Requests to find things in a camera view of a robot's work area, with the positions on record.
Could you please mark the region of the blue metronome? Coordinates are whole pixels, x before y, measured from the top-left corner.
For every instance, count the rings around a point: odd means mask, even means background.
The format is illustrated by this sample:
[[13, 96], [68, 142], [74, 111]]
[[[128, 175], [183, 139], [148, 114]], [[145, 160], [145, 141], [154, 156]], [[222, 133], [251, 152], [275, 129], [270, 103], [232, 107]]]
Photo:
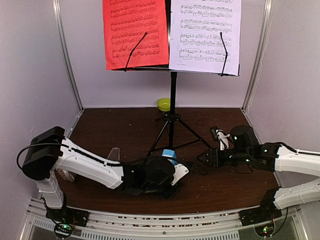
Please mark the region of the blue metronome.
[[161, 156], [168, 158], [168, 160], [172, 163], [173, 166], [178, 165], [177, 155], [176, 155], [176, 152], [174, 150], [164, 149], [162, 151], [162, 155]]

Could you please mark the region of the black music stand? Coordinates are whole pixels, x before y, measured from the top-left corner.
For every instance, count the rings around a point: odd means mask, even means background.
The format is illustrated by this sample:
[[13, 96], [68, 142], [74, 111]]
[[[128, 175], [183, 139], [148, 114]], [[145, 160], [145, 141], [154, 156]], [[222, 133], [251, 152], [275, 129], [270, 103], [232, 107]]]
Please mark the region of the black music stand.
[[[169, 7], [171, 6], [171, 0], [163, 0], [164, 4], [165, 4], [165, 16], [166, 16], [166, 25], [167, 25], [167, 38], [168, 38], [168, 44], [170, 44], [170, 40], [169, 37], [171, 36], [170, 34], [170, 26], [168, 26], [171, 23], [171, 17], [170, 17], [170, 9]], [[159, 120], [164, 120], [164, 125], [161, 129], [161, 131], [159, 132], [158, 136], [156, 137], [154, 143], [152, 144], [150, 150], [148, 151], [146, 157], [150, 157], [154, 152], [156, 151], [162, 151], [165, 149], [170, 149], [170, 150], [177, 150], [180, 149], [182, 147], [186, 147], [198, 142], [203, 143], [208, 149], [212, 149], [213, 147], [206, 141], [204, 140], [198, 133], [196, 133], [189, 125], [187, 125], [183, 120], [180, 114], [176, 113], [176, 91], [177, 91], [177, 76], [178, 73], [176, 71], [173, 70], [169, 70], [169, 65], [165, 64], [165, 65], [147, 65], [147, 66], [133, 66], [133, 67], [128, 67], [129, 66], [129, 62], [131, 57], [133, 56], [133, 54], [135, 53], [136, 49], [138, 47], [142, 47], [141, 41], [143, 39], [146, 38], [146, 36], [150, 35], [151, 33], [148, 33], [147, 31], [143, 31], [143, 36], [141, 38], [139, 38], [138, 43], [133, 47], [132, 50], [130, 50], [128, 57], [126, 57], [126, 64], [125, 67], [123, 68], [116, 68], [115, 70], [119, 70], [119, 71], [147, 71], [147, 70], [152, 70], [152, 71], [170, 71], [170, 102], [169, 102], [169, 110], [165, 110], [163, 115], [159, 118], [156, 118], [155, 121], [159, 121]], [[229, 53], [227, 52], [227, 48], [225, 45], [225, 42], [223, 40], [223, 33], [220, 32], [218, 35], [218, 38], [220, 40], [222, 40], [222, 44], [224, 49], [222, 50], [222, 62], [223, 62], [223, 67], [222, 67], [222, 71], [221, 73], [214, 73], [217, 74], [219, 76], [232, 76], [235, 77], [233, 75], [230, 74], [226, 74], [224, 73], [225, 71], [225, 65], [227, 62], [227, 57], [229, 57]], [[183, 127], [185, 127], [191, 134], [193, 134], [196, 137], [196, 140], [181, 144], [181, 145], [177, 145], [174, 146], [174, 129], [175, 129], [175, 123], [178, 122], [180, 123]], [[163, 133], [165, 132], [165, 130], [168, 133], [168, 146], [163, 146], [163, 147], [158, 147], [156, 148], [157, 144], [159, 143], [161, 137], [163, 136]]]

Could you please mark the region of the clear metronome front cover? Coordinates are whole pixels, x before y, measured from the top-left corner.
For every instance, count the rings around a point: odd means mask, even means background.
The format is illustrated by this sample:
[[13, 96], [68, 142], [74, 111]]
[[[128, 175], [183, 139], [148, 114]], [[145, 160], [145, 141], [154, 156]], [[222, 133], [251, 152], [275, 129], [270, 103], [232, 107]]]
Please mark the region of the clear metronome front cover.
[[120, 162], [120, 148], [113, 147], [110, 150], [107, 159], [114, 162]]

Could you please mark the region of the white sheet music paper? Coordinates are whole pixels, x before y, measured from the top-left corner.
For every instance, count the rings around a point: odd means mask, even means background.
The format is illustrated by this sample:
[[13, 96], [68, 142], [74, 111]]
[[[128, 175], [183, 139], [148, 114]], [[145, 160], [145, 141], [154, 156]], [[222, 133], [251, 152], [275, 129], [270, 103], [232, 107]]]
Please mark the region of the white sheet music paper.
[[241, 17], [240, 0], [171, 1], [169, 69], [238, 76]]

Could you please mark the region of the red sheet music paper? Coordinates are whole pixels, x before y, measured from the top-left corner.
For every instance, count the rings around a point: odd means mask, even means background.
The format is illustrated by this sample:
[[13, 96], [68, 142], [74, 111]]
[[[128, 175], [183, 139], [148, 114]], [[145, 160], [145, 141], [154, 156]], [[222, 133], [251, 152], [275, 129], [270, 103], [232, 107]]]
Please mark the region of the red sheet music paper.
[[107, 70], [169, 63], [165, 1], [104, 0], [102, 16]]

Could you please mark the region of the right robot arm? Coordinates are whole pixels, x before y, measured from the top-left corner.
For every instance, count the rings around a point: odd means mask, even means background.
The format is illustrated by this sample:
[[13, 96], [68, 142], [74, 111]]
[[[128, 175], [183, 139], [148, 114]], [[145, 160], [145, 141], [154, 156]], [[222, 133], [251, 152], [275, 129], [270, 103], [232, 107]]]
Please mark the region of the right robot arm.
[[[208, 168], [247, 165], [251, 169], [267, 172], [295, 172], [319, 177], [319, 152], [295, 149], [284, 142], [260, 144], [254, 129], [249, 125], [238, 125], [229, 134], [216, 126], [210, 128], [219, 148], [209, 148], [197, 156], [197, 160]], [[315, 202], [320, 199], [320, 180], [288, 188], [276, 188], [266, 192], [256, 210], [259, 220], [268, 220], [276, 210]]]

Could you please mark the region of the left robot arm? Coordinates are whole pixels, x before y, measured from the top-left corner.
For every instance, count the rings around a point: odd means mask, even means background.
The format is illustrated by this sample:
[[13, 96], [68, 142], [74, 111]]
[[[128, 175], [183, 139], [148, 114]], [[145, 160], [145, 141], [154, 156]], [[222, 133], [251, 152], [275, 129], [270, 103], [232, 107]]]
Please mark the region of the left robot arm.
[[59, 187], [55, 170], [65, 170], [98, 182], [105, 187], [137, 196], [160, 193], [165, 198], [179, 191], [179, 181], [189, 168], [178, 162], [174, 151], [161, 156], [147, 156], [131, 162], [103, 158], [76, 145], [55, 126], [34, 137], [18, 155], [26, 153], [23, 174], [33, 180], [44, 197], [46, 206], [61, 222], [72, 218], [66, 198]]

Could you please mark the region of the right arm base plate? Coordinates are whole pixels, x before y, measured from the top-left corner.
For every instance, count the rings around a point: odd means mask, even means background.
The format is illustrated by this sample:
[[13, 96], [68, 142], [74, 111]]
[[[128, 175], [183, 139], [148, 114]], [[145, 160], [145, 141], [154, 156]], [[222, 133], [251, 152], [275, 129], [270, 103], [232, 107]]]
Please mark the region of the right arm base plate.
[[281, 210], [262, 206], [241, 210], [239, 212], [242, 226], [253, 225], [255, 233], [262, 238], [272, 237], [276, 233], [275, 219], [281, 216]]

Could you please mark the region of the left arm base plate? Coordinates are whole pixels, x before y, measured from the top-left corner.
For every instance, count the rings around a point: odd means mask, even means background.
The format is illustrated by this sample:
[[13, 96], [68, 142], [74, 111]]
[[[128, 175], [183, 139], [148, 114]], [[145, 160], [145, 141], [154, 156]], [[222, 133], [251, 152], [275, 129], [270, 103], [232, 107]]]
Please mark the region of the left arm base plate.
[[53, 233], [58, 239], [69, 238], [76, 227], [86, 227], [90, 213], [86, 210], [80, 210], [63, 206], [61, 209], [49, 208], [44, 203], [46, 218], [54, 223]]

